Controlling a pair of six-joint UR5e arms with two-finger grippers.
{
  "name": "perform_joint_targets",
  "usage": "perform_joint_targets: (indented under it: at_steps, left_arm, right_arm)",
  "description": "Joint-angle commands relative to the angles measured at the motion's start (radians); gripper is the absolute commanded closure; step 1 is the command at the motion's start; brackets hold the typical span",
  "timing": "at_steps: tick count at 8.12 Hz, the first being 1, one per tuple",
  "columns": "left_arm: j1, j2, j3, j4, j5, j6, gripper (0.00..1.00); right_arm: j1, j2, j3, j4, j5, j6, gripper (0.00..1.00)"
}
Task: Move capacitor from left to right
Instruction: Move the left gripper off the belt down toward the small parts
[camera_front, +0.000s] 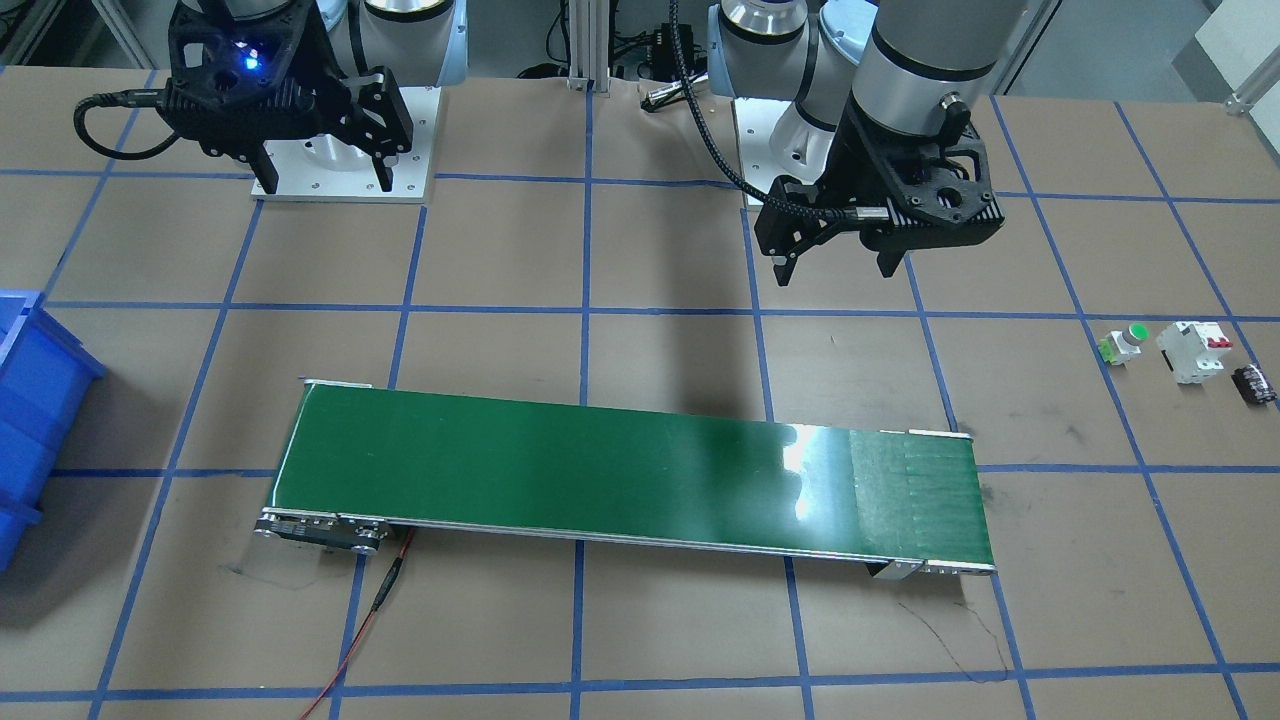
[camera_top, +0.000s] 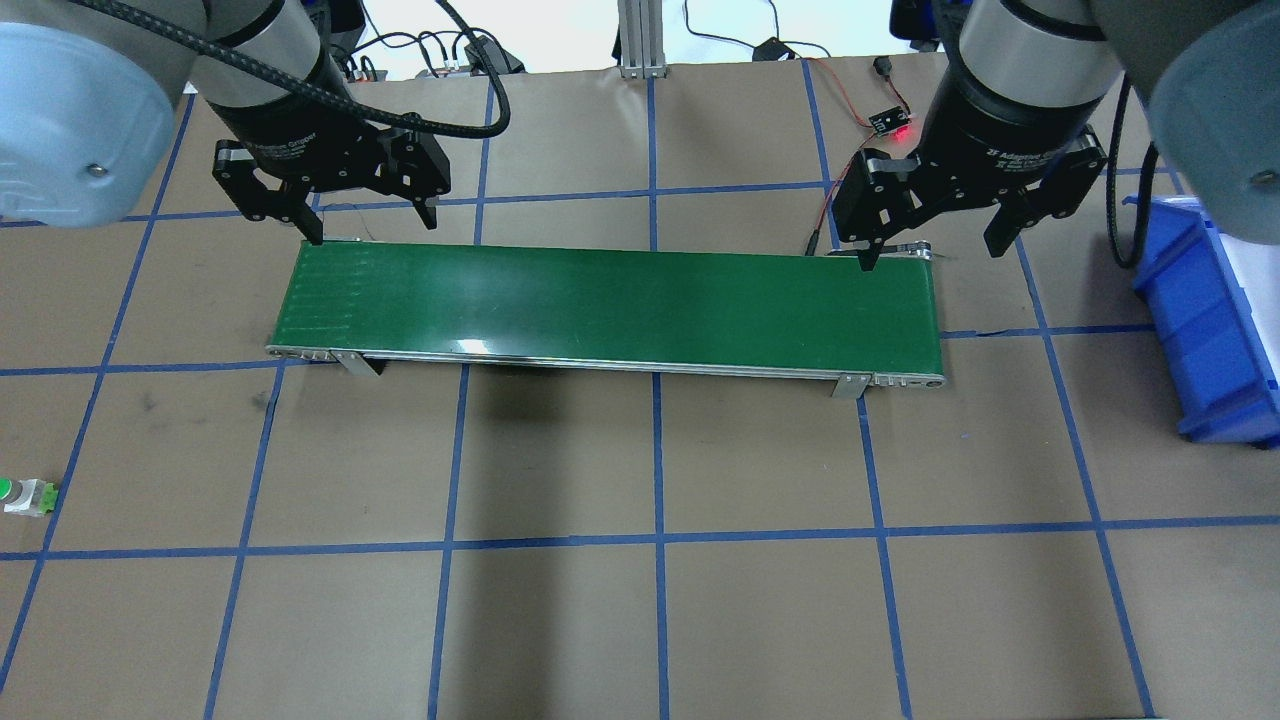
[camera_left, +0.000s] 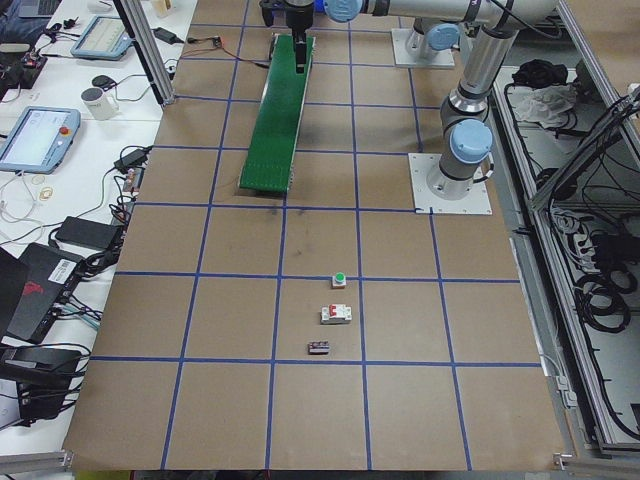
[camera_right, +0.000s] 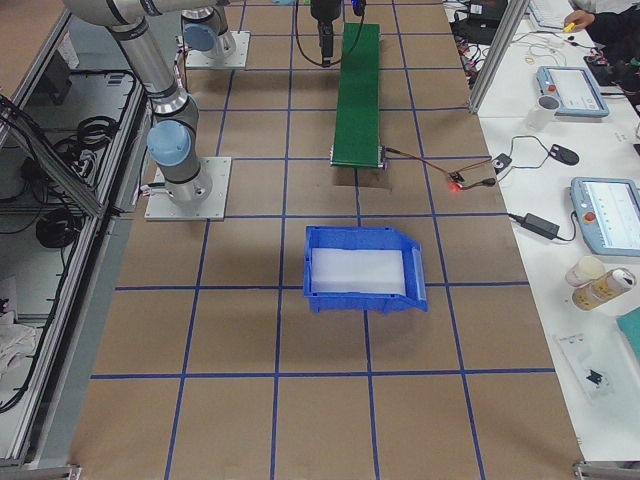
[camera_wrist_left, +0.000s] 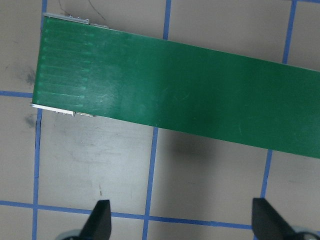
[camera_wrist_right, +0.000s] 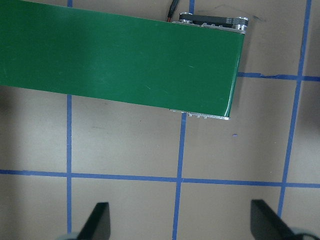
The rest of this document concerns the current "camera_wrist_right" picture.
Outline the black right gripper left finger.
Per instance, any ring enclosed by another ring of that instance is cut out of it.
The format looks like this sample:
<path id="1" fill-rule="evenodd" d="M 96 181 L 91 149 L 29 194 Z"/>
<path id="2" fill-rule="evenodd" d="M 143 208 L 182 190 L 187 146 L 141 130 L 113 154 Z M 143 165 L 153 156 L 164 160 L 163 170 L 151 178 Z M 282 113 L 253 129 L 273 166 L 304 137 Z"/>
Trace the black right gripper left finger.
<path id="1" fill-rule="evenodd" d="M 109 240 L 111 236 L 110 206 L 108 202 L 98 202 L 83 228 L 78 240 Z"/>

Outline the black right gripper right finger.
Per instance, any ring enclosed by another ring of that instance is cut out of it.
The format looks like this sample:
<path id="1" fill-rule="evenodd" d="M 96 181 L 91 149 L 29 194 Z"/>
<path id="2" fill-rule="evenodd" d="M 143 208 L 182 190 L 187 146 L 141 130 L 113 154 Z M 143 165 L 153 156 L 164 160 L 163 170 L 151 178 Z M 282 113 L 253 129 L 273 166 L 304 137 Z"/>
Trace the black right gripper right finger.
<path id="1" fill-rule="evenodd" d="M 292 240 L 294 232 L 262 199 L 250 203 L 250 231 L 255 240 Z"/>

